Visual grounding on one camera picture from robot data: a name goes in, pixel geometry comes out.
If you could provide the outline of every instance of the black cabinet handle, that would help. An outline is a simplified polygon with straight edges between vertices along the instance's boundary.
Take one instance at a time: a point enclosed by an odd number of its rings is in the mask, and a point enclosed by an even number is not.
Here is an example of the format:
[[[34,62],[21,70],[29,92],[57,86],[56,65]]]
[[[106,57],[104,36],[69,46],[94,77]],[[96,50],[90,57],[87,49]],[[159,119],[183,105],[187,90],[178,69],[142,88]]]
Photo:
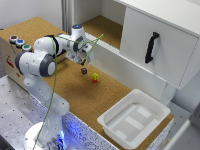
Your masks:
[[[160,35],[156,32],[153,32],[153,36],[151,37],[145,57],[145,63],[148,64],[150,61],[153,60],[153,57],[151,57],[151,53],[153,50],[154,40],[157,39]]]

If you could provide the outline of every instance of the green cable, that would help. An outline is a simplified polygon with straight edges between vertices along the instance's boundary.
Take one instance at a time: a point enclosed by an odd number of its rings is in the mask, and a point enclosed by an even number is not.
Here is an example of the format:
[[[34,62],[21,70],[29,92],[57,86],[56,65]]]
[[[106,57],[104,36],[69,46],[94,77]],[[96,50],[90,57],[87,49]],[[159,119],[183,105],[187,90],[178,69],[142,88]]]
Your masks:
[[[52,101],[53,101],[53,95],[54,95],[55,87],[56,87],[56,79],[57,79],[57,54],[56,54],[56,48],[55,48],[55,44],[54,44],[53,38],[51,38],[51,40],[52,40],[53,48],[54,48],[54,51],[55,51],[55,64],[56,64],[56,65],[55,65],[55,80],[54,80],[54,86],[53,86],[53,93],[52,93],[52,95],[51,95],[51,102],[50,102],[49,108],[48,108],[48,110],[47,110],[46,116],[45,116],[45,118],[44,118],[44,121],[43,121],[43,123],[42,123],[42,127],[41,127],[41,129],[40,129],[40,131],[39,131],[39,134],[37,135],[37,139],[36,139],[36,141],[35,141],[35,145],[34,145],[34,147],[33,147],[33,150],[35,149],[35,146],[36,146],[36,144],[37,144],[37,142],[38,142],[38,138],[39,138],[39,136],[40,136],[40,133],[41,133],[41,131],[42,131],[42,128],[43,128],[43,126],[44,126],[44,123],[45,123],[45,121],[46,121],[46,119],[47,119],[47,116],[48,116],[48,114],[49,114],[49,111],[50,111],[50,108],[51,108],[51,105],[52,105]]]
[[[91,43],[91,42],[94,42],[94,41],[95,41],[94,45],[92,46],[92,48],[90,49],[89,53],[88,53],[87,56],[86,56],[86,60],[87,60],[87,58],[88,58],[89,54],[91,53],[93,47],[94,47],[94,46],[96,45],[96,43],[103,37],[103,34],[102,34],[99,38],[96,38],[95,40],[88,41],[88,42],[73,41],[73,40],[69,40],[69,39],[66,39],[66,38],[63,38],[63,37],[60,37],[60,36],[55,36],[55,37],[59,37],[59,38],[62,38],[62,39],[68,40],[68,41],[75,42],[75,43]],[[48,114],[49,114],[49,111],[50,111],[50,108],[51,108],[51,105],[52,105],[52,101],[53,101],[53,95],[54,95],[55,87],[56,87],[56,79],[57,79],[57,53],[56,53],[56,47],[55,47],[53,38],[51,38],[51,40],[52,40],[53,48],[54,48],[54,52],[55,52],[55,64],[56,64],[56,65],[55,65],[55,80],[54,80],[54,86],[53,86],[53,93],[52,93],[52,95],[51,95],[51,102],[50,102],[49,108],[48,108],[48,110],[47,110],[46,116],[45,116],[45,118],[44,118],[44,121],[43,121],[43,123],[42,123],[42,127],[41,127],[41,129],[40,129],[40,131],[39,131],[39,133],[38,133],[38,135],[37,135],[37,139],[36,139],[36,141],[35,141],[35,145],[34,145],[34,147],[33,147],[33,150],[35,149],[35,146],[36,146],[36,144],[37,144],[37,142],[38,142],[38,138],[39,138],[39,136],[40,136],[40,133],[41,133],[41,131],[42,131],[42,128],[43,128],[43,126],[44,126],[44,123],[45,123],[45,121],[46,121],[46,119],[47,119],[47,116],[48,116]]]

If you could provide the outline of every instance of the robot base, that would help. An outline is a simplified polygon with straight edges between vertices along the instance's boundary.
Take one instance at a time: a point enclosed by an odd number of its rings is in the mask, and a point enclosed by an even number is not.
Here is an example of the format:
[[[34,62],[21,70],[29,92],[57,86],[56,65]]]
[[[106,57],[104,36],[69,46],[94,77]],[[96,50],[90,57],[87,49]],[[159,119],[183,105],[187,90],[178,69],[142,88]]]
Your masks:
[[[25,150],[33,150],[33,146],[35,144],[34,138],[36,137],[41,127],[42,127],[42,122],[35,124],[26,132],[25,137],[24,137]],[[68,145],[69,145],[69,140],[65,140],[64,150],[67,149]],[[38,146],[38,144],[36,144],[34,150],[49,150],[49,147],[46,146],[45,148],[41,148]]]

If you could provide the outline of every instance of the white tub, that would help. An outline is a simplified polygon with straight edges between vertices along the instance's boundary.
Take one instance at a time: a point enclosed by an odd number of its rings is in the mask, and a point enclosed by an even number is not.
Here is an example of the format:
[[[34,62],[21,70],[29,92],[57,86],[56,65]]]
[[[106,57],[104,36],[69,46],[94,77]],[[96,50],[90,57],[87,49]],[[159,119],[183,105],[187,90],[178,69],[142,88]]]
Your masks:
[[[118,144],[126,149],[135,149],[169,113],[169,108],[136,89],[97,120],[105,133]]]

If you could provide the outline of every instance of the cork surface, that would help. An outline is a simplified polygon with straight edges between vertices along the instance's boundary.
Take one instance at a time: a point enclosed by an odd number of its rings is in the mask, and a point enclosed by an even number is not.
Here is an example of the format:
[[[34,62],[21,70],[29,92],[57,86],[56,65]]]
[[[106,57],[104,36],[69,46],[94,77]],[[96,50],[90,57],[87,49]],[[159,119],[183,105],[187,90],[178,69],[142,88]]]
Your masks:
[[[36,17],[0,31],[0,36],[8,41],[11,35],[16,34],[24,39],[26,43],[33,45],[34,41],[38,38],[48,34],[55,35],[57,33],[64,33],[64,31],[61,31],[43,19]],[[104,133],[102,126],[97,122],[97,118],[127,95],[131,89],[93,66],[87,67],[88,73],[85,75],[81,73],[81,68],[83,67],[70,60],[65,60],[58,64],[55,92],[69,102],[70,111],[72,113],[119,149],[123,149]],[[92,83],[93,73],[99,74],[98,82],[95,84]],[[44,78],[51,87],[53,87],[54,84],[54,75],[49,78]],[[137,150],[146,149],[172,119],[173,116],[169,115],[137,148]]]
[[[117,49],[120,49],[123,29],[122,25],[103,16],[97,16],[96,18],[83,23],[83,27],[86,32],[96,37],[104,34],[101,40],[116,47]]]

